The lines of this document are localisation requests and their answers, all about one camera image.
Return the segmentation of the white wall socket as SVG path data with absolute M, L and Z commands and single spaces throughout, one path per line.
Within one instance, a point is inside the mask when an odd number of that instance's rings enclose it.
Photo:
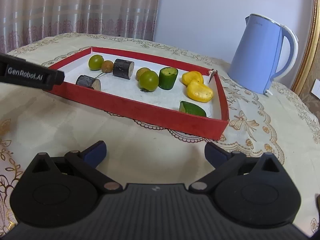
M 320 99 L 320 80 L 319 79 L 316 79 L 314 84 L 313 84 L 313 87 L 312 87 L 312 90 L 311 90 L 311 93 L 317 97 L 318 99 Z

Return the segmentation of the green cucumber chunk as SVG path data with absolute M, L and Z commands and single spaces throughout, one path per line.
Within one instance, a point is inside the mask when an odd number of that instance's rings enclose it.
M 162 68 L 159 72 L 158 86 L 164 90 L 171 90 L 178 76 L 178 69 L 173 67 Z

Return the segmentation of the yellow fruit piece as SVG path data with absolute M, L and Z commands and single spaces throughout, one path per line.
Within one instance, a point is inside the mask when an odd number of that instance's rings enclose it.
M 191 71 L 191 72 L 187 72 L 187 73 L 184 73 L 181 77 L 181 82 L 185 85 L 185 86 L 188 86 L 189 83 L 191 81 L 197 81 L 199 83 L 204 83 L 204 79 L 203 79 L 203 76 L 200 72 L 198 71 Z

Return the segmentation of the yellow-green small fruit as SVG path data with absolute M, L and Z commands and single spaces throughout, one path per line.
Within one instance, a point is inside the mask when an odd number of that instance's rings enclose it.
M 140 79 L 141 75 L 144 74 L 147 71 L 150 71 L 150 69 L 146 68 L 146 67 L 143 67 L 143 68 L 140 68 L 139 70 L 137 70 L 137 72 L 136 72 L 136 80 L 138 81 Z

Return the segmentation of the patterned pink curtain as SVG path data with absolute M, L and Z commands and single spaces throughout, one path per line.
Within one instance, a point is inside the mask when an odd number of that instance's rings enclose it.
M 1 0 L 1 52 L 63 33 L 152 40 L 159 0 Z

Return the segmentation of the long yellow fruit chunk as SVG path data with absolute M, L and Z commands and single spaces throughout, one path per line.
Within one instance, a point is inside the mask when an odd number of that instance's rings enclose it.
M 187 96 L 195 101 L 207 103 L 212 100 L 214 92 L 211 88 L 196 80 L 191 80 L 187 86 Z

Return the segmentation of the round green fruit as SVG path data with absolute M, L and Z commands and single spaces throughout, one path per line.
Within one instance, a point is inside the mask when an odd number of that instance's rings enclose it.
M 88 61 L 88 67 L 92 71 L 101 69 L 101 65 L 104 62 L 104 58 L 101 55 L 93 55 Z

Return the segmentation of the dark skinned cut chunk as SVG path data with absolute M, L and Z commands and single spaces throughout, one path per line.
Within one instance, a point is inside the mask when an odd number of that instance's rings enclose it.
M 76 85 L 101 91 L 101 82 L 99 79 L 87 75 L 80 75 L 76 80 Z

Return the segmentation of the small brown longan fruit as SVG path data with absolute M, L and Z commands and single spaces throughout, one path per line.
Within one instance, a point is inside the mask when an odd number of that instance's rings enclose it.
M 106 60 L 101 64 L 101 71 L 103 73 L 113 72 L 114 63 L 110 60 Z

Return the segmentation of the red shallow box tray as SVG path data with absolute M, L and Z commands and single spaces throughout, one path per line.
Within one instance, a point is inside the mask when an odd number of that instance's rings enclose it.
M 112 73 L 100 76 L 98 72 L 89 70 L 88 61 L 93 55 L 101 55 L 110 61 L 116 59 L 133 61 L 135 72 L 142 67 L 148 67 L 157 73 L 164 67 L 175 67 L 178 69 L 179 77 L 192 70 L 200 72 L 205 85 L 214 92 L 210 102 L 197 103 L 205 110 L 207 116 L 179 112 L 180 102 L 191 100 L 187 96 L 187 88 L 180 79 L 175 81 L 171 90 L 157 88 L 151 93 L 143 92 L 135 76 L 128 80 L 116 77 Z M 229 123 L 228 105 L 218 73 L 205 67 L 136 51 L 102 47 L 86 48 L 48 67 L 61 70 L 65 74 L 63 84 L 54 86 L 51 93 L 84 105 L 213 140 L 220 139 Z M 76 85 L 80 75 L 99 79 L 101 91 Z

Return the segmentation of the small green lime half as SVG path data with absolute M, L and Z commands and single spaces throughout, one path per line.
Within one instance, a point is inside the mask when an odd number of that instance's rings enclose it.
M 187 101 L 180 102 L 179 112 L 191 114 L 191 115 L 196 115 L 196 116 L 203 116 L 203 117 L 207 116 L 205 110 L 203 110 L 198 105 L 187 102 Z

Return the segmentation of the light blue electric kettle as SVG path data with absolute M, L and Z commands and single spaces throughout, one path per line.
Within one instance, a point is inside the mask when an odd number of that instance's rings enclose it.
M 299 44 L 296 34 L 287 26 L 266 16 L 250 14 L 228 70 L 228 76 L 248 90 L 272 95 L 272 81 L 287 75 L 295 65 Z M 290 53 L 285 66 L 278 71 L 283 40 L 287 38 Z

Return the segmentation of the green fruit with sticker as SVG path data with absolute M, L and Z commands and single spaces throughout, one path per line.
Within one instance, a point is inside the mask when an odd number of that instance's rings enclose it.
M 159 85 L 159 77 L 156 72 L 148 70 L 139 78 L 140 90 L 144 92 L 153 92 Z

